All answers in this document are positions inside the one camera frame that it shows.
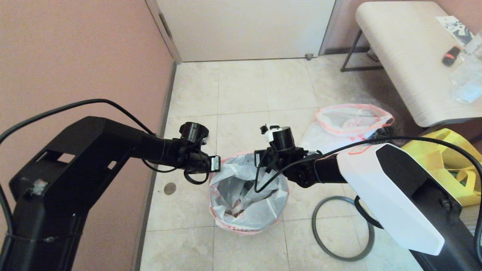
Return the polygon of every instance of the white door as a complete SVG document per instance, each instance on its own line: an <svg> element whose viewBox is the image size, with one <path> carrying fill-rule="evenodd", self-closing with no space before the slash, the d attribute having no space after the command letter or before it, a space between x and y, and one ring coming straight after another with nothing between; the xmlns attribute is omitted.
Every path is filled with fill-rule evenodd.
<svg viewBox="0 0 482 271"><path fill-rule="evenodd" d="M157 0L183 61L318 55L335 0Z"/></svg>

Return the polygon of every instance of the water bottle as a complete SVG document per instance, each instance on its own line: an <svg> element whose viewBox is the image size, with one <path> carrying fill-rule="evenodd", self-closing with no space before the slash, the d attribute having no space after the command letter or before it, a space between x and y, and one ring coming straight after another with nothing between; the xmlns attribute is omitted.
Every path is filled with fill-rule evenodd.
<svg viewBox="0 0 482 271"><path fill-rule="evenodd" d="M470 104L482 95L482 47L467 56L451 74L451 96L457 102Z"/></svg>
<svg viewBox="0 0 482 271"><path fill-rule="evenodd" d="M466 60L470 55L472 55L475 51L482 47L482 30L475 35L471 41L469 41L462 51L460 52L459 57L462 60Z"/></svg>

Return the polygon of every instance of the tile floor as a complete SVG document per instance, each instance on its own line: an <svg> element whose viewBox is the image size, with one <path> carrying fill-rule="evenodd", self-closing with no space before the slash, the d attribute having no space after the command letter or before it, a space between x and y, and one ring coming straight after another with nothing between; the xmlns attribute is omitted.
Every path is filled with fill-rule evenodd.
<svg viewBox="0 0 482 271"><path fill-rule="evenodd" d="M177 67L165 132L178 137L186 121L210 130L203 151L223 158L267 147L259 127L267 122L290 126L299 140L313 114L339 103L375 103L397 118L397 134L418 127L383 70L341 73L345 55L305 59L183 63ZM370 63L355 54L355 65ZM163 193L173 182L177 190ZM207 184L194 186L181 171L158 174L150 207L141 270L421 270L408 250L376 230L375 246L358 262L330 258L317 245L310 217L316 204L332 195L354 197L346 184L302 189L289 184L282 221L254 236L238 236L214 224L208 211ZM357 254L367 242L366 223L344 202L329 202L318 215L322 240L335 253Z"/></svg>

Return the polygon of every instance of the white bench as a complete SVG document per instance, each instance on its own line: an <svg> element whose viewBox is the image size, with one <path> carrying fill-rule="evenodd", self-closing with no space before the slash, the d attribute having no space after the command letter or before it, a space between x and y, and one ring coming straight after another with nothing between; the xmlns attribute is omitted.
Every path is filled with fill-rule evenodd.
<svg viewBox="0 0 482 271"><path fill-rule="evenodd" d="M447 16L447 13L436 3L418 1L366 2L356 12L360 32L352 51L363 32L421 127L482 117L480 99L462 105L450 97L449 74L460 59L451 67L442 64L443 56L457 42L436 16ZM360 70L346 68L348 60L349 56L342 71Z"/></svg>

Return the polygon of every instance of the yellow bag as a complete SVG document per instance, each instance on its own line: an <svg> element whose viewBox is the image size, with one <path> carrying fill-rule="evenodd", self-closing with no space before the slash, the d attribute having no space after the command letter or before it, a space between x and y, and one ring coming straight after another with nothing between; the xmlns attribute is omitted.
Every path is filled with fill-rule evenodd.
<svg viewBox="0 0 482 271"><path fill-rule="evenodd" d="M449 129L424 135L459 146L482 161L482 155L464 137ZM402 147L419 162L462 206L481 202L481 179L462 154L439 144L412 140Z"/></svg>

